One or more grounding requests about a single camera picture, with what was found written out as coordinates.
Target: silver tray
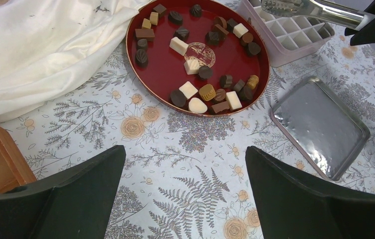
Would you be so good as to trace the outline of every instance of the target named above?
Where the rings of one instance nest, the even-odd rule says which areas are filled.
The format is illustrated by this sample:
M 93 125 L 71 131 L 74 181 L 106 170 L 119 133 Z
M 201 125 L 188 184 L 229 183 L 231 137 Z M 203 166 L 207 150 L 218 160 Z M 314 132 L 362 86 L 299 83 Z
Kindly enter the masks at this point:
M 316 77 L 279 101 L 271 118 L 316 171 L 333 181 L 341 179 L 370 137 L 368 127 Z

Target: floral tablecloth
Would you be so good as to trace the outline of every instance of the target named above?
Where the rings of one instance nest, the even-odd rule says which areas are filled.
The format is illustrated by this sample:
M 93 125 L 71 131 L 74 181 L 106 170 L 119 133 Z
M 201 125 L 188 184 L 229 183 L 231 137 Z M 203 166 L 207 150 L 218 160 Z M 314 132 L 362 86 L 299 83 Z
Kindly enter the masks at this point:
M 239 3 L 220 1 L 233 9 Z M 245 150 L 255 145 L 317 175 L 268 114 L 305 76 L 321 78 L 371 129 L 338 184 L 375 194 L 375 52 L 349 46 L 344 28 L 334 28 L 316 54 L 272 68 L 261 99 L 231 117 L 197 118 L 162 105 L 133 74 L 122 43 L 84 85 L 1 126 L 37 179 L 125 146 L 108 239 L 260 239 Z

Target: white fabric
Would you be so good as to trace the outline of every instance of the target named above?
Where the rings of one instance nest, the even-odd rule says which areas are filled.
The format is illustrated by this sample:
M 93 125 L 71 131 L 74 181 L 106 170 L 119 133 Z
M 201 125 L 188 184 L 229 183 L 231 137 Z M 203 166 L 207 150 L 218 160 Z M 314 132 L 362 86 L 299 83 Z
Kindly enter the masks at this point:
M 11 0 L 0 7 L 0 121 L 87 81 L 149 1 Z

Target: tray logo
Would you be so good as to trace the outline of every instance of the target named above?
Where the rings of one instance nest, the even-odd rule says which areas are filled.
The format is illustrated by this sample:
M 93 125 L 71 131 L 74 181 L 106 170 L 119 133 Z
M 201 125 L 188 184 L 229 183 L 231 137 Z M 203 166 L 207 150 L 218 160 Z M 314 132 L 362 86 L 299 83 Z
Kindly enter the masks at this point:
M 189 44 L 185 59 L 197 59 L 200 66 L 212 67 L 215 64 L 215 53 L 202 42 L 192 42 Z

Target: wooden tray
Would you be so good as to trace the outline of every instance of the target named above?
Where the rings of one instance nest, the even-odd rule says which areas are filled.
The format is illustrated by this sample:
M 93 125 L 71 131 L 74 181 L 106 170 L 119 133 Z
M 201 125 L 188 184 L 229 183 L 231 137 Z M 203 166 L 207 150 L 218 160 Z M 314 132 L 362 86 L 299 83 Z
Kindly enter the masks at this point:
M 135 63 L 135 29 L 141 28 L 143 19 L 149 19 L 152 9 L 158 4 L 167 8 L 167 14 L 159 19 L 157 26 L 152 26 L 155 40 L 148 43 L 149 64 L 146 68 L 140 68 Z M 196 18 L 190 15 L 189 10 L 194 4 L 199 4 L 202 7 L 202 17 Z M 187 39 L 189 50 L 185 56 L 179 55 L 169 47 L 173 34 L 180 27 L 169 22 L 168 13 L 171 10 L 177 11 L 183 16 L 183 27 L 190 31 L 190 36 Z M 257 57 L 248 57 L 244 47 L 240 45 L 240 40 L 232 33 L 219 46 L 206 46 L 205 35 L 211 31 L 213 20 L 217 16 L 226 20 L 233 18 L 238 23 L 244 24 L 253 34 L 254 41 L 261 47 L 261 53 Z M 148 91 L 169 107 L 191 115 L 226 116 L 240 112 L 261 97 L 269 81 L 269 59 L 260 36 L 245 19 L 228 7 L 212 0 L 157 0 L 151 2 L 132 19 L 126 35 L 126 50 L 136 76 Z M 186 74 L 184 63 L 191 56 L 200 58 L 212 68 L 212 78 L 204 82 L 198 80 L 196 75 Z M 259 85 L 254 91 L 253 99 L 249 102 L 242 102 L 243 107 L 241 109 L 218 115 L 211 115 L 210 112 L 196 114 L 188 111 L 187 108 L 181 109 L 171 103 L 171 91 L 178 89 L 186 81 L 190 81 L 198 89 L 206 84 L 212 84 L 217 90 L 220 89 L 219 78 L 226 74 L 233 76 L 233 84 L 236 84 L 240 79 L 246 82 L 251 75 L 257 75 L 260 79 Z

